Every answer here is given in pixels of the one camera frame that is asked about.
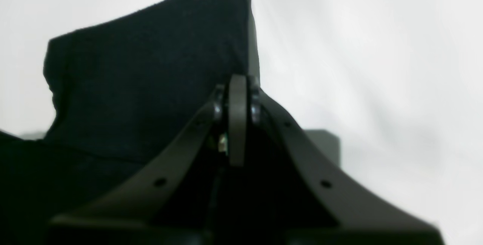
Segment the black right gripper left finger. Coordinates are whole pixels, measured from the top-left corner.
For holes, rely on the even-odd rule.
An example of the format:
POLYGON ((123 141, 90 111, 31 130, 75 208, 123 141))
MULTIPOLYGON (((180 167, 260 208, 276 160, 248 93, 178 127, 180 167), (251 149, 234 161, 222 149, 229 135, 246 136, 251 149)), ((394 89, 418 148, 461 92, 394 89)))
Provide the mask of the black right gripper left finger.
POLYGON ((213 128, 222 129, 229 165, 244 165, 247 125, 248 80, 233 75, 142 170, 98 200, 55 216, 50 245, 203 244, 202 232, 154 226, 152 221, 180 187, 213 128))

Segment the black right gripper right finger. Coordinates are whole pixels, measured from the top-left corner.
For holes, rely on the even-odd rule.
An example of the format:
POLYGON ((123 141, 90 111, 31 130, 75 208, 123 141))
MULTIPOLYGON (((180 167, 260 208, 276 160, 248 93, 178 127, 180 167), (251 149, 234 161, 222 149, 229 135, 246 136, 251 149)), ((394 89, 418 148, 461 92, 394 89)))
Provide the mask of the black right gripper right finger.
POLYGON ((311 142, 257 78, 247 79, 251 122, 276 147, 286 245, 443 245, 440 232, 364 188, 311 142))

